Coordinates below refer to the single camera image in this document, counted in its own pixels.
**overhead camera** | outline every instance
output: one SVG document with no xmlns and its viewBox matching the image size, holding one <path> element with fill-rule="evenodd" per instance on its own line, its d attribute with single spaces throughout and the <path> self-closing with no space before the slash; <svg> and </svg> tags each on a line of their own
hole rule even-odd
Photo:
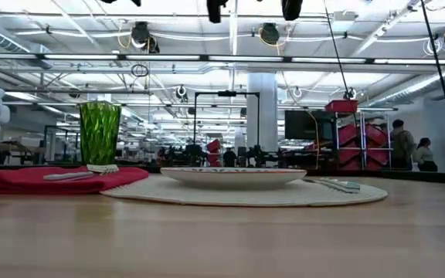
<svg viewBox="0 0 445 278">
<path fill-rule="evenodd" d="M 104 3 L 110 4 L 112 2 L 116 2 L 117 0 L 101 0 Z M 131 0 L 137 7 L 142 5 L 141 0 Z"/>
<path fill-rule="evenodd" d="M 146 22 L 136 22 L 131 29 L 131 44 L 136 48 L 148 51 L 149 54 L 159 54 L 161 50 L 156 39 L 148 31 Z"/>
</svg>

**white plate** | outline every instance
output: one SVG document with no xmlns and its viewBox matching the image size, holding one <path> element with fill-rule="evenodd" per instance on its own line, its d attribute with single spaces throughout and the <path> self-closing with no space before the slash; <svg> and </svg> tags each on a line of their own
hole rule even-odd
<svg viewBox="0 0 445 278">
<path fill-rule="evenodd" d="M 303 178 L 307 172 L 271 168 L 161 168 L 161 173 L 189 184 L 280 185 Z"/>
</svg>

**white column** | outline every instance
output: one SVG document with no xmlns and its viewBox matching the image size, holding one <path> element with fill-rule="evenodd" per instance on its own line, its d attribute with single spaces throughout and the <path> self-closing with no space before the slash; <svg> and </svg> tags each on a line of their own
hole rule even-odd
<svg viewBox="0 0 445 278">
<path fill-rule="evenodd" d="M 277 151 L 277 82 L 274 73 L 248 73 L 248 93 L 260 93 L 260 146 L 264 151 Z M 257 144 L 258 98 L 246 98 L 247 146 Z"/>
</svg>

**fluorescent light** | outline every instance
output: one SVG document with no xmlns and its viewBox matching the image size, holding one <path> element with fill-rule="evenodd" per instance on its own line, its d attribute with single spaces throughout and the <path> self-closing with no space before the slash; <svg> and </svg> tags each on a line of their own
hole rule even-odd
<svg viewBox="0 0 445 278">
<path fill-rule="evenodd" d="M 46 54 L 46 59 L 64 59 L 64 60 L 116 60 L 117 55 L 110 54 Z"/>
<path fill-rule="evenodd" d="M 246 105 L 218 105 L 218 108 L 245 108 Z"/>
<path fill-rule="evenodd" d="M 149 105 L 148 103 L 126 103 L 125 105 L 127 107 L 152 107 L 152 108 L 166 107 L 165 104 L 151 104 L 151 105 Z"/>
<path fill-rule="evenodd" d="M 360 107 L 358 111 L 394 111 L 394 108 L 367 108 L 367 107 Z"/>
<path fill-rule="evenodd" d="M 367 59 L 340 58 L 341 63 L 365 63 Z M 296 63 L 338 63 L 337 58 L 305 58 L 296 57 L 291 60 Z"/>
<path fill-rule="evenodd" d="M 35 59 L 34 54 L 0 53 L 0 59 Z"/>
<path fill-rule="evenodd" d="M 132 112 L 130 112 L 128 109 L 121 109 L 121 115 L 123 115 L 125 117 L 132 117 L 133 116 Z"/>
<path fill-rule="evenodd" d="M 198 55 L 126 55 L 128 60 L 145 60 L 145 61 L 186 61 L 186 60 L 200 60 Z"/>
<path fill-rule="evenodd" d="M 225 62 L 283 62 L 283 57 L 276 56 L 209 56 L 211 61 Z"/>
<path fill-rule="evenodd" d="M 374 63 L 377 64 L 391 64 L 391 65 L 435 65 L 435 59 L 375 59 Z M 445 59 L 440 59 L 439 63 L 445 65 Z"/>
<path fill-rule="evenodd" d="M 54 113 L 64 114 L 64 112 L 62 112 L 61 110 L 57 110 L 57 109 L 54 108 L 54 107 L 48 107 L 48 106 L 42 106 L 42 107 L 44 107 L 44 108 L 46 108 L 47 110 L 49 110 L 49 111 L 51 111 L 51 112 L 54 112 Z"/>
<path fill-rule="evenodd" d="M 10 97 L 19 98 L 20 100 L 28 100 L 28 101 L 39 100 L 39 98 L 34 97 L 30 93 L 8 92 L 8 93 L 5 93 L 5 94 L 10 96 Z"/>
<path fill-rule="evenodd" d="M 47 106 L 76 106 L 79 103 L 37 103 L 39 105 L 47 105 Z"/>
</svg>

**plate rim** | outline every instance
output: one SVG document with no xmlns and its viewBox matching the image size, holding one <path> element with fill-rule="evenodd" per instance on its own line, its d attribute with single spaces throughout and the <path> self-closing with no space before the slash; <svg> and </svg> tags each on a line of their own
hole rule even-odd
<svg viewBox="0 0 445 278">
<path fill-rule="evenodd" d="M 301 169 L 283 169 L 286 171 L 188 171 L 183 168 L 161 168 L 167 171 L 177 171 L 177 172 L 187 172 L 187 173 L 197 173 L 197 174 L 297 174 L 297 173 L 307 173 L 307 170 Z"/>
</svg>

